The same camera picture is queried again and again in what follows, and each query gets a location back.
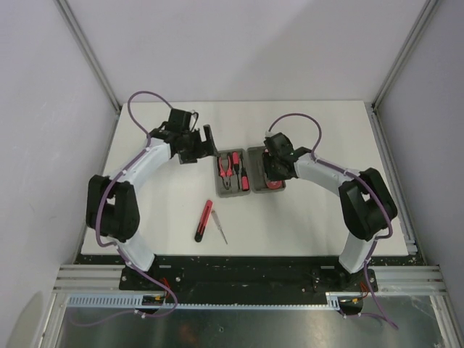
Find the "pink black utility knife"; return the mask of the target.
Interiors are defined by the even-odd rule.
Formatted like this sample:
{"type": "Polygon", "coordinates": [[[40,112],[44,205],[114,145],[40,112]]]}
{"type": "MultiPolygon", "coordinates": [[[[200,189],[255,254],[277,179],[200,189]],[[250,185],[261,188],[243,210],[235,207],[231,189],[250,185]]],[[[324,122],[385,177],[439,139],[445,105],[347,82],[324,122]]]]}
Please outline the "pink black utility knife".
{"type": "Polygon", "coordinates": [[[197,243],[201,242],[204,237],[204,232],[206,230],[207,222],[212,211],[212,206],[213,202],[210,199],[208,199],[204,205],[204,209],[202,211],[202,215],[200,217],[199,224],[196,228],[196,233],[194,235],[194,240],[197,243]]]}

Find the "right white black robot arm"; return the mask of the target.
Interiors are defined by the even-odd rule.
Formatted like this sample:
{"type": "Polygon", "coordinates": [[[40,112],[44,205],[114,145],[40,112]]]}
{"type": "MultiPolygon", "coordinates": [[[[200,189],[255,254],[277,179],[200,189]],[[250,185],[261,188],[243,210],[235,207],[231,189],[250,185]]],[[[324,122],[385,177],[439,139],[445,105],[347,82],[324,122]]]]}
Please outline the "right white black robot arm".
{"type": "Polygon", "coordinates": [[[343,291],[353,290],[360,283],[360,271],[370,261],[378,240],[392,236],[392,220],[398,215],[380,172],[372,167],[361,171],[342,168],[317,157],[311,149],[295,149],[283,133],[267,133],[264,145],[262,161],[271,181],[310,181],[340,199],[349,234],[328,279],[343,291]]]}

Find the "clear tester screwdriver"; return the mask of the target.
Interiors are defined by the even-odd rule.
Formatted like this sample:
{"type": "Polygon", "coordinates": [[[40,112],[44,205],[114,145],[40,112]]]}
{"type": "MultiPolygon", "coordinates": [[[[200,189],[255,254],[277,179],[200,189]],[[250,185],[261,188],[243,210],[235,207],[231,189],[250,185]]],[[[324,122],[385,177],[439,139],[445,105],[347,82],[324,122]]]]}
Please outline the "clear tester screwdriver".
{"type": "Polygon", "coordinates": [[[222,236],[222,238],[223,238],[225,244],[228,245],[227,238],[225,237],[225,234],[224,234],[222,225],[220,224],[220,220],[219,220],[218,214],[216,213],[215,210],[212,210],[212,211],[211,211],[211,216],[212,216],[213,220],[215,221],[215,225],[217,226],[217,229],[219,230],[220,235],[222,236]]]}

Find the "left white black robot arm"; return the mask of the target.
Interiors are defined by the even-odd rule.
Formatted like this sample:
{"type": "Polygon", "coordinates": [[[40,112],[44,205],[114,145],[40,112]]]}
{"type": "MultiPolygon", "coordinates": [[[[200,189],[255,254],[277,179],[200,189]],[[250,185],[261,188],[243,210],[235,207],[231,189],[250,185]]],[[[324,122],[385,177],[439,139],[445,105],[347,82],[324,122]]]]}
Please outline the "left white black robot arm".
{"type": "Polygon", "coordinates": [[[153,268],[155,255],[141,232],[137,193],[163,164],[177,156],[181,164],[218,155],[212,131],[204,125],[205,140],[195,123],[198,112],[172,108],[161,126],[146,132],[146,140],[133,159],[111,175],[94,175],[88,182],[86,225],[95,231],[100,247],[114,246],[134,270],[143,289],[155,288],[160,272],[153,268]]]}

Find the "pink handle bit screwdriver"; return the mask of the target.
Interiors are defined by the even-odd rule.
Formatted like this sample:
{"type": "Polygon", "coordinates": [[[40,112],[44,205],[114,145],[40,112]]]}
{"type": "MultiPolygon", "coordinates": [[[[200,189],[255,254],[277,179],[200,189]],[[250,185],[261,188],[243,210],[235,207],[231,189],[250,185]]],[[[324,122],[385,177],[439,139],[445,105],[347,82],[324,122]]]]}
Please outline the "pink handle bit screwdriver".
{"type": "Polygon", "coordinates": [[[232,162],[233,162],[233,170],[236,174],[237,178],[240,178],[241,175],[241,158],[238,152],[232,153],[232,162]]]}

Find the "grey plastic tool case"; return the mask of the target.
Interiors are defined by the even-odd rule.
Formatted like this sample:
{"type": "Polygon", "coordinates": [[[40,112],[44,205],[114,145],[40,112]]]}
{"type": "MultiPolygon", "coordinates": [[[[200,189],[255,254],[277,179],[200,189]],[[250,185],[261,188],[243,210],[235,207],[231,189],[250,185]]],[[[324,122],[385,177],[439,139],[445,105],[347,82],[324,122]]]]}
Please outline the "grey plastic tool case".
{"type": "Polygon", "coordinates": [[[214,159],[216,194],[220,198],[244,196],[254,192],[284,191],[284,181],[270,181],[264,170],[264,146],[220,151],[214,159]]]}

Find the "small pink handle screwdriver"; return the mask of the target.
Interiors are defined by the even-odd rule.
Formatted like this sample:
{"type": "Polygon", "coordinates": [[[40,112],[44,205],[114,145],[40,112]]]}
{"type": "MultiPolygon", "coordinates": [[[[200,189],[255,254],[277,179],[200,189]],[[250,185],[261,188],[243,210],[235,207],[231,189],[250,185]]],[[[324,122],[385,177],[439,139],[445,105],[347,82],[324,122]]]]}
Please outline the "small pink handle screwdriver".
{"type": "Polygon", "coordinates": [[[241,176],[241,188],[242,188],[242,191],[250,190],[249,179],[248,179],[247,175],[242,175],[241,176]]]}

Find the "pink black pliers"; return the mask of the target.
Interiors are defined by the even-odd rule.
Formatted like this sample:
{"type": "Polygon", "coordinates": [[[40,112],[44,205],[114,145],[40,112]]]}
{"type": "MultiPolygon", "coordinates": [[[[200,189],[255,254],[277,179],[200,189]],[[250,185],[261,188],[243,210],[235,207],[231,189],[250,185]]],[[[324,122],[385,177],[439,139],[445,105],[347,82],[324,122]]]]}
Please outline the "pink black pliers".
{"type": "Polygon", "coordinates": [[[218,175],[221,178],[223,188],[226,190],[231,189],[231,177],[233,176],[232,155],[227,153],[225,158],[219,156],[217,158],[218,175]]]}

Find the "red tape measure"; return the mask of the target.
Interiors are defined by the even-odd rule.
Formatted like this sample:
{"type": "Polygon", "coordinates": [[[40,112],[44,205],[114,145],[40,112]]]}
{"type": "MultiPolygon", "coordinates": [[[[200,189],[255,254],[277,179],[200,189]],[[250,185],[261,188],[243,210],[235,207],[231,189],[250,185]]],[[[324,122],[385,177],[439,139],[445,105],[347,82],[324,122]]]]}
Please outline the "red tape measure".
{"type": "Polygon", "coordinates": [[[271,191],[279,190],[284,188],[284,182],[283,181],[266,181],[265,185],[267,189],[271,191]]]}

